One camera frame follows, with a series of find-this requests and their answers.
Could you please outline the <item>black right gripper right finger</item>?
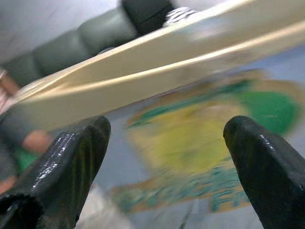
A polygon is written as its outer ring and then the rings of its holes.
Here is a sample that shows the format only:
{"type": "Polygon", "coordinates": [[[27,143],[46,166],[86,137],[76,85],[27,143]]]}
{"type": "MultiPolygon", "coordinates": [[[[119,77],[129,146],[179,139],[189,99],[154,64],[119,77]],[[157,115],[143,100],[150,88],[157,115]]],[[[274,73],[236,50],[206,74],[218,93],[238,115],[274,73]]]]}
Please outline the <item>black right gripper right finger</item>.
{"type": "Polygon", "coordinates": [[[225,144],[242,187],[265,229],[305,227],[305,159],[281,136],[235,116],[225,144]]]}

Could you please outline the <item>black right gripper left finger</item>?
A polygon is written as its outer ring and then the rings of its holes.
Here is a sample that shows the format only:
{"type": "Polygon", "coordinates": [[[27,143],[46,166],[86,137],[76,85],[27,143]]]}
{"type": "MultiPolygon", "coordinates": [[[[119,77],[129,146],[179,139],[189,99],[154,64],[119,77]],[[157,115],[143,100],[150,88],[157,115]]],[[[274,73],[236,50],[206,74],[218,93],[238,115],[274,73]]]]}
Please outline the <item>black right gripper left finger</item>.
{"type": "Polygon", "coordinates": [[[102,165],[111,134],[101,115],[62,132],[0,197],[3,229],[73,229],[102,165]]]}

